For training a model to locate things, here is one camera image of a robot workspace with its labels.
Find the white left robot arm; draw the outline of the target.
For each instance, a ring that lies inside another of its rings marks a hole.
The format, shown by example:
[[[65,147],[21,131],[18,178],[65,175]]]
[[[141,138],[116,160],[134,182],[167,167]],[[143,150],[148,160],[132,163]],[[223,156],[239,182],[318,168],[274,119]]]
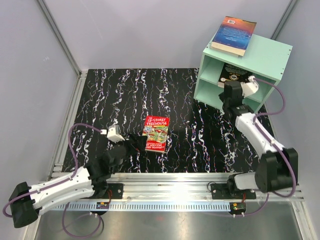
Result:
[[[119,171],[130,156],[143,152],[147,137],[129,135],[101,156],[89,160],[76,171],[29,186],[16,185],[8,200],[13,226],[18,229],[35,222],[44,213],[79,199],[101,199],[107,195],[107,180]]]

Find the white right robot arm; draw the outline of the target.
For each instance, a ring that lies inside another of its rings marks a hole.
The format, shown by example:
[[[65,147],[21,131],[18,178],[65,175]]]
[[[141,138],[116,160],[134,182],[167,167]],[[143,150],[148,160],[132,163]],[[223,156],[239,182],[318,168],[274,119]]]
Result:
[[[260,158],[256,171],[231,175],[226,192],[233,199],[246,190],[290,198],[298,184],[298,152],[279,143],[258,121],[259,114],[243,103],[245,97],[258,90],[258,82],[254,76],[247,83],[228,81],[219,95],[224,115],[247,138]]]

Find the red treehouse book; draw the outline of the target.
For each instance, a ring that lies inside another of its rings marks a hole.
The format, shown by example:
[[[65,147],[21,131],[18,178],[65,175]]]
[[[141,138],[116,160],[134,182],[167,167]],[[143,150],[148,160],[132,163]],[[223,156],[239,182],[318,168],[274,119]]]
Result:
[[[164,153],[167,144],[170,118],[148,115],[142,135],[147,137],[145,150]]]

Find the blue orange sunset book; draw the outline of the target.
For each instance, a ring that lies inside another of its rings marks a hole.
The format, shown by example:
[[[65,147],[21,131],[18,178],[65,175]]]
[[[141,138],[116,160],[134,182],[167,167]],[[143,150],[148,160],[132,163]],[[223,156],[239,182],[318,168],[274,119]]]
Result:
[[[210,46],[244,56],[257,23],[226,16]]]

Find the black paperback book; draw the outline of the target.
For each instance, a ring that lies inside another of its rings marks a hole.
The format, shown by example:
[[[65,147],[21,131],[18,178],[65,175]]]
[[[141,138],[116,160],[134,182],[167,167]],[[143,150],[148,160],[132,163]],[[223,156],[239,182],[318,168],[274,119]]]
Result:
[[[247,83],[248,78],[252,75],[252,72],[239,68],[229,63],[224,63],[217,85],[221,88],[225,86],[226,82],[244,82]]]

